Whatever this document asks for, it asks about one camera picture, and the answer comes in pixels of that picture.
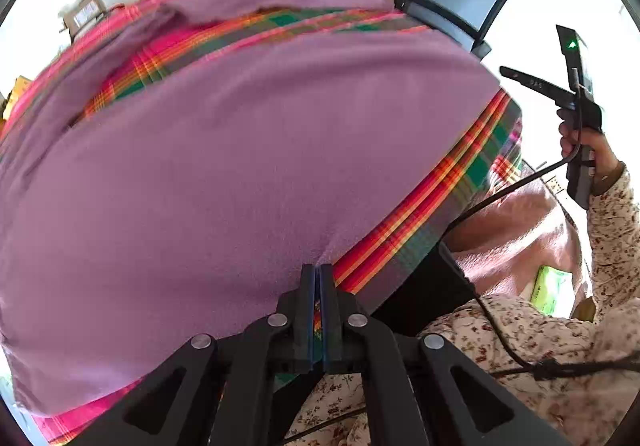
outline floral shirt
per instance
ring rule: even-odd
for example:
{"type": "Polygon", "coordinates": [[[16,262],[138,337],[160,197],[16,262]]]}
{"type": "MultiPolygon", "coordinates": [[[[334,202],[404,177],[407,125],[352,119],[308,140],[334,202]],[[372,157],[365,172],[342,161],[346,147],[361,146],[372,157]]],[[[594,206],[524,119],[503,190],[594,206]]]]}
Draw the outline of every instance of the floral shirt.
{"type": "MultiPolygon", "coordinates": [[[[594,323],[541,314],[524,299],[484,296],[511,347],[535,362],[620,359],[640,350],[640,223],[628,171],[600,197],[592,197],[588,226],[593,248],[594,323]]],[[[517,365],[500,345],[478,304],[470,302],[432,322],[439,333],[492,372],[517,365]]],[[[640,390],[640,374],[605,370],[574,379],[536,381],[530,374],[498,380],[576,446],[601,446],[613,434],[640,390]]],[[[324,376],[289,430],[289,436],[364,405],[359,374],[324,376]]],[[[366,414],[292,442],[296,446],[368,446],[366,414]]]]}

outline purple fabric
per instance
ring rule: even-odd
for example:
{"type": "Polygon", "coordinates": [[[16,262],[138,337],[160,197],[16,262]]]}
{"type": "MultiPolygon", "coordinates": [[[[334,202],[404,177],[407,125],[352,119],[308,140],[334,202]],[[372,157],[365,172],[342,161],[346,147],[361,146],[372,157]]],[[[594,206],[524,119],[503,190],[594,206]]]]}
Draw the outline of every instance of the purple fabric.
{"type": "Polygon", "coordinates": [[[132,51],[206,8],[219,18],[216,1],[175,0],[89,56],[0,163],[0,328],[33,412],[273,312],[303,263],[363,238],[498,91],[437,32],[319,33],[201,60],[63,130],[132,51]]]}

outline metal rivet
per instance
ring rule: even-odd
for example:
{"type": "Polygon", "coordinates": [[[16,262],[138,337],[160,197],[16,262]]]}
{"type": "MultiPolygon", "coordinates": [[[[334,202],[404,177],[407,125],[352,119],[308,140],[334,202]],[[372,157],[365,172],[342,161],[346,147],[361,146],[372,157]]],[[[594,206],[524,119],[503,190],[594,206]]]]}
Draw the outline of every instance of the metal rivet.
{"type": "Polygon", "coordinates": [[[439,334],[427,334],[424,337],[424,345],[428,349],[442,349],[444,347],[444,338],[439,334]]]}
{"type": "Polygon", "coordinates": [[[267,322],[272,327],[284,327],[287,324],[287,317],[284,314],[276,312],[267,318],[267,322]]]}
{"type": "Polygon", "coordinates": [[[352,327],[364,327],[367,324],[367,317],[364,314],[356,312],[352,314],[347,321],[352,327]]]}
{"type": "Polygon", "coordinates": [[[211,336],[208,334],[198,334],[191,338],[191,346],[194,349],[206,349],[211,344],[211,336]]]}

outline green tissue pack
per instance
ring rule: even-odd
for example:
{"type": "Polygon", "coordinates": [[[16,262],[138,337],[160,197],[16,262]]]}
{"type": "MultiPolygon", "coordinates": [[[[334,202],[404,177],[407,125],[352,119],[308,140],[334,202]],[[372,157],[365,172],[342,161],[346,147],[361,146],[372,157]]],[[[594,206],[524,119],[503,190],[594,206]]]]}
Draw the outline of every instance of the green tissue pack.
{"type": "Polygon", "coordinates": [[[550,266],[538,270],[531,302],[542,314],[569,317],[574,305],[573,275],[550,266]]]}

